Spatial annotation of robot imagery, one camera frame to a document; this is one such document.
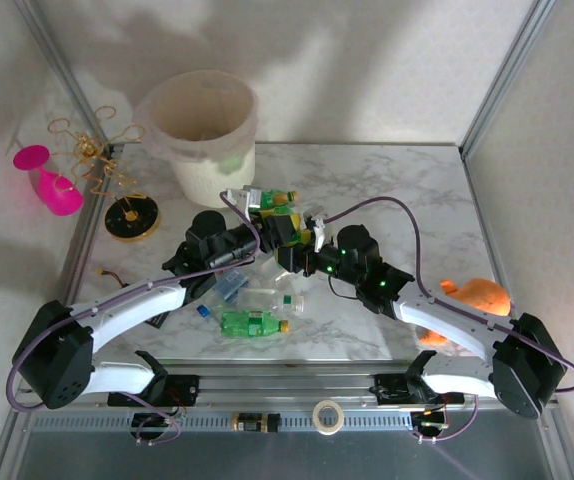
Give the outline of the translucent plastic bin liner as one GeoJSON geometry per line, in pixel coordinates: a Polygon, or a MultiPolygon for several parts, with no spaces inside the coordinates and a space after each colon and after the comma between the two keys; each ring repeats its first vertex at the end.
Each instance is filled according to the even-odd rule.
{"type": "Polygon", "coordinates": [[[259,100],[234,75],[198,70],[151,90],[134,109],[143,146],[154,157],[182,164],[212,162],[229,175],[243,168],[254,146],[259,100]]]}

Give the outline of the aluminium rail frame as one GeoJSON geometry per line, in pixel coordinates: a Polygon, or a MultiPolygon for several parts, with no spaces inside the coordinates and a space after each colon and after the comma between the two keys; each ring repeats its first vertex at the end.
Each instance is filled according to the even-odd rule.
{"type": "MultiPolygon", "coordinates": [[[[376,374],[405,374],[411,364],[412,362],[378,362],[368,365],[361,363],[353,365],[349,362],[341,362],[339,364],[161,365],[166,370],[167,377],[169,375],[199,376],[198,397],[205,395],[208,390],[220,389],[222,392],[229,390],[250,392],[254,398],[261,400],[263,398],[297,398],[305,395],[329,398],[374,396],[369,388],[373,386],[373,377],[376,374]]],[[[14,379],[7,379],[7,400],[13,408],[25,411],[28,407],[16,399],[13,383],[14,379]]],[[[139,399],[132,395],[92,394],[109,395],[109,402],[113,405],[130,405],[139,399]]]]}

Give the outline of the small black circuit board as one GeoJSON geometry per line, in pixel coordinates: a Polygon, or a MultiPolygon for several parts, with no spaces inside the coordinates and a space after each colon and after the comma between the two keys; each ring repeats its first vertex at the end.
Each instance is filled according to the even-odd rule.
{"type": "Polygon", "coordinates": [[[165,429],[172,426],[167,418],[153,412],[135,413],[131,420],[131,429],[165,429]]]}
{"type": "Polygon", "coordinates": [[[424,436],[440,436],[449,427],[447,413],[443,410],[424,410],[411,414],[413,429],[424,436]]]}

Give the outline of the orange plush toy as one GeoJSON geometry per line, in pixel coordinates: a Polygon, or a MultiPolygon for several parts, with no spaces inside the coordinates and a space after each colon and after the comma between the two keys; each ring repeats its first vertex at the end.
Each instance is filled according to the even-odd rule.
{"type": "Polygon", "coordinates": [[[440,286],[448,297],[485,313],[508,316],[511,311],[509,294],[491,280],[473,278],[458,287],[452,280],[444,279],[440,286]]]}

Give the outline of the white tape roll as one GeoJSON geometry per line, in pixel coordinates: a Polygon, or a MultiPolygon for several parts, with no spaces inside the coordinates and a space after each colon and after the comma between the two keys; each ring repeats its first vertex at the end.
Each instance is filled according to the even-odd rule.
{"type": "Polygon", "coordinates": [[[312,412],[312,423],[315,430],[321,435],[331,436],[338,433],[344,426],[345,414],[341,406],[331,400],[321,400],[318,402],[312,412]],[[323,423],[321,414],[324,410],[330,410],[334,414],[334,421],[330,425],[323,423]]]}

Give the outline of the pink plastic goblet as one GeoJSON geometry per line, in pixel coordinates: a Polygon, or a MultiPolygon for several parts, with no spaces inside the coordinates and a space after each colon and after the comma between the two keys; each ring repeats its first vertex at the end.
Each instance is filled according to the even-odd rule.
{"type": "Polygon", "coordinates": [[[13,165],[21,171],[38,173],[37,195],[53,215],[73,215],[84,204],[83,194],[68,178],[45,168],[50,158],[47,147],[30,145],[15,154],[13,165]]]}

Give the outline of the cream waste bin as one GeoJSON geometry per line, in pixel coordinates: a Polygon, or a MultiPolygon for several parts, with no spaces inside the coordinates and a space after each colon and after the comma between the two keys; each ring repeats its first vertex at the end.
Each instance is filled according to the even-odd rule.
{"type": "MultiPolygon", "coordinates": [[[[152,156],[148,149],[143,146],[143,143],[142,147],[152,156]]],[[[229,175],[219,172],[212,162],[203,164],[167,162],[171,165],[180,188],[188,200],[202,206],[219,208],[221,206],[220,192],[229,188],[240,189],[253,181],[255,176],[255,137],[252,150],[244,157],[243,168],[229,175]]]]}

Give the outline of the blue tinted square bottle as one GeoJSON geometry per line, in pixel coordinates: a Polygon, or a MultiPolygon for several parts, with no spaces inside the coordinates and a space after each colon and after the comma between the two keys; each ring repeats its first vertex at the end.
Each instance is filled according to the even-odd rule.
{"type": "Polygon", "coordinates": [[[249,277],[238,269],[224,272],[216,281],[213,290],[219,301],[231,303],[238,292],[249,283],[249,277]]]}

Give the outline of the clear bottle green cap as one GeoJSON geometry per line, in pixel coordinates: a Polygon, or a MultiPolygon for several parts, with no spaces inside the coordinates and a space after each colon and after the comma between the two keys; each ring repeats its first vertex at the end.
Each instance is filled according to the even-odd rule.
{"type": "Polygon", "coordinates": [[[236,306],[247,311],[302,313],[304,311],[304,297],[275,289],[245,288],[239,291],[236,306]]]}

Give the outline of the aluminium corner post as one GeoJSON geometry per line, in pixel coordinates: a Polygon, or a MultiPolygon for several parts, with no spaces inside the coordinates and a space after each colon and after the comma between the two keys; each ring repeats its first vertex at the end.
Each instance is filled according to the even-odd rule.
{"type": "Polygon", "coordinates": [[[463,162],[474,153],[531,52],[557,0],[533,0],[474,118],[459,145],[463,162]]]}
{"type": "Polygon", "coordinates": [[[105,151],[112,154],[114,144],[107,139],[97,125],[91,105],[75,78],[43,9],[37,0],[11,0],[11,2],[28,27],[52,72],[66,91],[84,126],[89,131],[97,130],[100,139],[106,143],[105,151]]]}

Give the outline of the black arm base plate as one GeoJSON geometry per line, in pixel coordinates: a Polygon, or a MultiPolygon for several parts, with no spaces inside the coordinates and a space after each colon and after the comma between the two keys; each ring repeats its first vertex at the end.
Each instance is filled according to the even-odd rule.
{"type": "Polygon", "coordinates": [[[376,397],[379,405],[449,405],[465,403],[462,393],[439,394],[430,388],[419,376],[395,374],[376,374],[369,391],[376,397]]]}
{"type": "Polygon", "coordinates": [[[193,407],[199,393],[197,375],[169,375],[164,383],[159,383],[155,393],[157,396],[141,395],[146,402],[156,407],[193,407]]]}

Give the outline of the black gold cylinder device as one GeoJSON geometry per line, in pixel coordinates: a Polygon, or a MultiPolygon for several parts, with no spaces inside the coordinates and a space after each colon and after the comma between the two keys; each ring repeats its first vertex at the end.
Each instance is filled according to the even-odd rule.
{"type": "Polygon", "coordinates": [[[232,418],[232,429],[247,433],[277,433],[281,425],[279,413],[237,412],[232,418]]]}

